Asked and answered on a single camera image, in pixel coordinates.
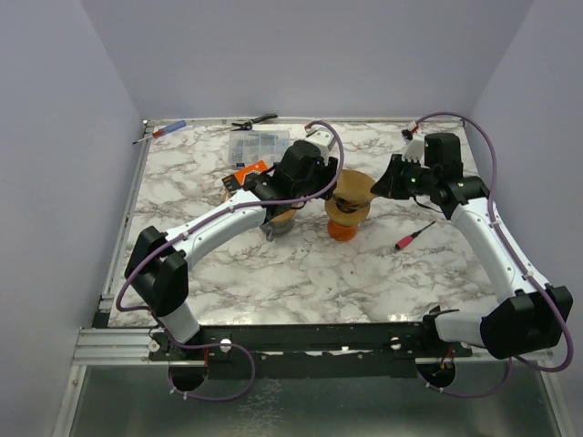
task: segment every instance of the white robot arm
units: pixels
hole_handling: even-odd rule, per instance
[[[423,155],[424,166],[420,162]],[[394,199],[429,196],[462,232],[492,282],[499,305],[489,314],[446,310],[424,317],[437,338],[486,348],[498,359],[557,345],[562,332],[557,318],[529,279],[545,287],[564,320],[571,309],[572,297],[566,287],[551,286],[533,267],[494,204],[494,217],[490,217],[489,191],[479,177],[464,177],[456,135],[430,134],[425,136],[422,146],[413,140],[404,155],[391,156],[389,168],[371,191]],[[500,227],[507,243],[500,239],[495,225]],[[521,273],[510,250],[527,266],[527,274]]]
[[[212,211],[163,233],[154,227],[142,230],[125,271],[126,279],[154,250],[177,241],[141,269],[131,282],[176,340],[186,342],[199,331],[186,303],[188,272],[218,246],[292,207],[289,202],[279,204],[277,200],[305,198],[325,190],[338,167],[338,160],[328,156],[333,144],[332,134],[327,130],[311,130],[304,140],[288,148],[273,174],[268,170],[251,180],[247,177],[242,189]],[[326,189],[320,198],[330,198],[334,188]],[[230,211],[221,214],[225,209]]]

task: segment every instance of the brown tape roll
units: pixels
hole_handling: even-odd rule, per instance
[[[338,178],[338,185],[332,198],[326,201],[326,214],[343,226],[353,226],[363,222],[371,210],[371,193],[374,180],[367,174],[344,169]]]

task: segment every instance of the black metal frame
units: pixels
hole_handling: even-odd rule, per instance
[[[185,351],[165,333],[152,336],[160,348],[151,361],[201,361],[204,350]],[[322,325],[206,326],[192,344],[228,339],[250,351],[258,378],[345,378],[391,376],[416,378],[417,358],[442,358],[451,347],[456,357],[472,352],[459,343],[428,336],[422,322],[345,323]],[[249,377],[249,363],[239,351],[209,351],[212,379]],[[189,373],[204,373],[193,368]]]

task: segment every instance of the white marble table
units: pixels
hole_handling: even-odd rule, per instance
[[[345,145],[345,168],[379,178],[390,153],[403,152],[404,123],[334,123]],[[258,129],[274,126],[258,125]],[[279,124],[291,138],[302,124]],[[454,132],[462,140],[466,174],[476,165],[457,123],[426,123],[422,133]],[[188,126],[150,146],[131,222],[123,272],[138,233],[183,224],[220,204],[226,163],[225,126]],[[431,220],[437,223],[405,250],[394,243]],[[488,311],[496,301],[469,244],[439,214],[412,201],[378,198],[350,242],[331,239],[323,201],[298,211],[290,234],[273,242],[247,231],[197,264],[189,276],[188,304],[201,324],[335,323],[420,320],[435,305]],[[121,273],[117,291],[122,284]],[[141,302],[129,290],[126,305]],[[145,311],[111,312],[109,326],[151,324]]]

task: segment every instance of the gray wall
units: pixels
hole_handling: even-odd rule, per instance
[[[49,435],[141,134],[77,0],[0,2],[0,423]]]
[[[560,374],[583,435],[583,3],[536,0],[473,115],[499,153],[498,204],[529,257],[575,298],[575,363]],[[472,135],[476,159],[486,148]]]
[[[81,0],[146,118],[469,111],[531,0]]]

